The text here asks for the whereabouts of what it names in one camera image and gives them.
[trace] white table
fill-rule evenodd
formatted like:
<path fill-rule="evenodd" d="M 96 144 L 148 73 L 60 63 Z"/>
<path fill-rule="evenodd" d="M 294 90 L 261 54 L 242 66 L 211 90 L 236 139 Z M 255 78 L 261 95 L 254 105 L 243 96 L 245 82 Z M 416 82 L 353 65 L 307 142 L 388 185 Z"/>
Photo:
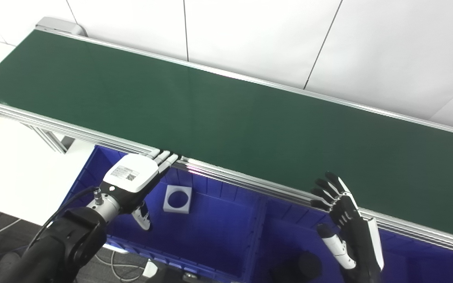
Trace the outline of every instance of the white table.
<path fill-rule="evenodd" d="M 31 129 L 0 118 L 0 211 L 42 225 L 54 213 L 92 153 L 75 140 L 54 152 Z"/>

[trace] robotic thumb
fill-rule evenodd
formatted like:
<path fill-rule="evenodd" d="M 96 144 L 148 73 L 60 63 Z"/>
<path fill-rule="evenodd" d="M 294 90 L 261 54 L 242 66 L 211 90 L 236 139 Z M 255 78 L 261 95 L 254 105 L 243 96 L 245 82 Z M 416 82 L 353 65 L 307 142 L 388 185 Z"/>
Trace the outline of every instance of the robotic thumb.
<path fill-rule="evenodd" d="M 317 230 L 322 241 L 344 269 L 349 270 L 356 267 L 356 261 L 354 261 L 347 253 L 347 244 L 330 228 L 330 226 L 327 224 L 319 224 Z"/>

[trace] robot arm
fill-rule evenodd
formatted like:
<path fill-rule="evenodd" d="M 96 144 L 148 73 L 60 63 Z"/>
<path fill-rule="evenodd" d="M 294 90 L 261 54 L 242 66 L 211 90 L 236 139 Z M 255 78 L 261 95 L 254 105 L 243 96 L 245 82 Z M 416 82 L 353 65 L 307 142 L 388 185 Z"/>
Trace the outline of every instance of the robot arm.
<path fill-rule="evenodd" d="M 312 193 L 320 200 L 311 201 L 311 206 L 329 212 L 340 232 L 319 224 L 319 236 L 339 262 L 345 283 L 381 283 L 384 262 L 376 219 L 361 215 L 340 177 L 331 172 L 326 177 L 329 181 L 316 180 L 319 188 Z"/>
<path fill-rule="evenodd" d="M 128 154 L 105 175 L 86 207 L 67 209 L 36 236 L 0 283 L 71 283 L 106 242 L 106 226 L 123 213 L 140 209 L 144 198 L 178 159 L 155 150 Z"/>

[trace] green conveyor belt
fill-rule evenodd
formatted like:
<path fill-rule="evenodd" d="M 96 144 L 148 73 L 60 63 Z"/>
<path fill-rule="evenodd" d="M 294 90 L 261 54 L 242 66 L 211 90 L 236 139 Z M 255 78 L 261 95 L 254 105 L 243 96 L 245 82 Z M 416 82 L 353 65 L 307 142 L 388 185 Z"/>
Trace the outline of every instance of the green conveyor belt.
<path fill-rule="evenodd" d="M 309 191 L 331 170 L 360 206 L 453 233 L 453 133 L 33 31 L 0 103 Z"/>

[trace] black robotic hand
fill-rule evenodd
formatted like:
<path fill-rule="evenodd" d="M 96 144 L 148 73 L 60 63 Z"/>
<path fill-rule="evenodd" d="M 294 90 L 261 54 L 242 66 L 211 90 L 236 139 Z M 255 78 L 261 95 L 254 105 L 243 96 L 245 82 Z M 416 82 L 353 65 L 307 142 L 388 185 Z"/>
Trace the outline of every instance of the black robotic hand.
<path fill-rule="evenodd" d="M 340 263 L 345 283 L 381 283 L 383 256 L 376 219 L 365 219 L 342 179 L 331 172 L 329 181 L 316 180 L 312 193 L 319 200 L 311 206 L 327 211 L 340 229 L 337 235 L 328 225 L 319 224 L 318 234 Z"/>

